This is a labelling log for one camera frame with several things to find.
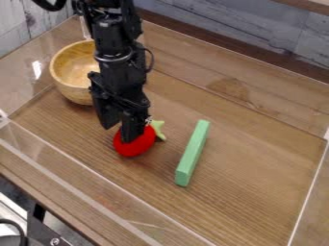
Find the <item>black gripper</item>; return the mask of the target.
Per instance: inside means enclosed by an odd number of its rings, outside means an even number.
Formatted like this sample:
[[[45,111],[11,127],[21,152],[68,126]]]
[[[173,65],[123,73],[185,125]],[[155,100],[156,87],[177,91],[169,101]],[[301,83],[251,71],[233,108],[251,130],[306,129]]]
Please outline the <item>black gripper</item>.
[[[99,71],[91,71],[90,94],[100,124],[106,130],[118,124],[124,143],[143,133],[148,119],[150,100],[143,86],[151,67],[147,66],[148,49],[135,42],[119,54],[94,53]]]

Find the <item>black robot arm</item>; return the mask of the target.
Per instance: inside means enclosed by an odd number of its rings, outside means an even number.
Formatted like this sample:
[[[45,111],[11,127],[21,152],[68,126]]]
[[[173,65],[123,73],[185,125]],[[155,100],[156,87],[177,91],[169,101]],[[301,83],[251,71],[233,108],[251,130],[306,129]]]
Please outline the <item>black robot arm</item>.
[[[152,62],[146,46],[138,41],[143,33],[132,0],[32,0],[44,10],[58,12],[67,3],[83,17],[94,40],[94,59],[99,69],[87,73],[90,94],[104,129],[118,125],[120,140],[132,142],[143,133],[150,100],[143,87]]]

